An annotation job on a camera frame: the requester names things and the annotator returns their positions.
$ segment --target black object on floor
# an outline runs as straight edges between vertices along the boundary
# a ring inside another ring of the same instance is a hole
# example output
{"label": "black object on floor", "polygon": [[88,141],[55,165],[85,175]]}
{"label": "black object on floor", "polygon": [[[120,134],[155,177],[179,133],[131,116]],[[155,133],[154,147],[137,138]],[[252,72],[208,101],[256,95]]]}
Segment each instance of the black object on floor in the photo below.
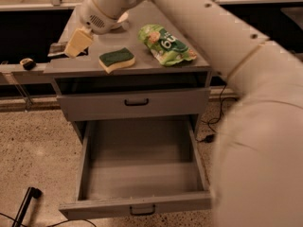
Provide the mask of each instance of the black object on floor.
{"label": "black object on floor", "polygon": [[15,221],[13,221],[11,227],[20,227],[22,225],[23,218],[27,213],[28,206],[32,198],[39,199],[42,195],[42,191],[38,188],[29,187],[27,193],[23,199],[23,202],[19,208]]}

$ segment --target drawer cabinet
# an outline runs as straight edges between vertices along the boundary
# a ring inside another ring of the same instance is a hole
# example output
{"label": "drawer cabinet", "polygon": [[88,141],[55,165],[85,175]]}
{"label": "drawer cabinet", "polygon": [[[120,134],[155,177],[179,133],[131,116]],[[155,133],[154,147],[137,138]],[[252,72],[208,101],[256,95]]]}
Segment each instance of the drawer cabinet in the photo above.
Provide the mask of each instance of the drawer cabinet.
{"label": "drawer cabinet", "polygon": [[208,180],[187,116],[87,124],[76,202],[68,219],[210,208]]}
{"label": "drawer cabinet", "polygon": [[[137,40],[142,26],[162,25],[194,47],[153,3],[129,12],[127,31],[95,37],[88,56],[53,60],[45,69],[83,144],[75,201],[60,206],[68,219],[210,208],[195,141],[210,91],[209,64],[197,53],[194,61],[162,66]],[[75,10],[62,41],[78,15]],[[129,48],[136,63],[107,75],[98,57],[118,47]]]}

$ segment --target drawer handle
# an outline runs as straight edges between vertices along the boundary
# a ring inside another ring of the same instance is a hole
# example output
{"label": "drawer handle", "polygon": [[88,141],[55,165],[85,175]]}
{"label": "drawer handle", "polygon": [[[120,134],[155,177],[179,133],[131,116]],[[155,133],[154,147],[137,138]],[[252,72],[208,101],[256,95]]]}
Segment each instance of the drawer handle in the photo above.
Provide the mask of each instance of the drawer handle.
{"label": "drawer handle", "polygon": [[139,213],[139,214],[136,214],[136,213],[134,213],[134,210],[133,210],[132,206],[130,207],[130,212],[131,212],[131,216],[151,216],[151,215],[153,215],[155,213],[155,205],[152,206],[151,212],[148,212],[148,213]]}
{"label": "drawer handle", "polygon": [[145,106],[145,105],[148,105],[149,102],[150,102],[150,100],[148,98],[144,98],[144,100],[141,101],[141,102],[138,102],[138,101],[131,102],[128,99],[124,100],[125,106],[128,106],[128,107],[130,107],[130,106]]}

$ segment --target open drawer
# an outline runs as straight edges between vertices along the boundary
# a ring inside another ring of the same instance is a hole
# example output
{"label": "open drawer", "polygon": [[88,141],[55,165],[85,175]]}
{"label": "open drawer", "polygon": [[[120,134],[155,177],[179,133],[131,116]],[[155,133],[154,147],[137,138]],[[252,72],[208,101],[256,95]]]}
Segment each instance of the open drawer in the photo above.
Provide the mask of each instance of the open drawer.
{"label": "open drawer", "polygon": [[90,121],[68,219],[210,208],[208,179],[187,116]]}

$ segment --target closed drawer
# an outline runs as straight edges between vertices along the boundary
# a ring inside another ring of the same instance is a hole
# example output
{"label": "closed drawer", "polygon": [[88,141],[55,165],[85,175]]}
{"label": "closed drawer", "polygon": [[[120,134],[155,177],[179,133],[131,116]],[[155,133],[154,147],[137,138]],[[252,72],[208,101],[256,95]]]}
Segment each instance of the closed drawer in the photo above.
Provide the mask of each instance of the closed drawer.
{"label": "closed drawer", "polygon": [[209,89],[154,90],[130,93],[58,96],[69,121],[142,116],[200,114]]}
{"label": "closed drawer", "polygon": [[208,180],[186,116],[89,122],[68,219],[210,208]]}

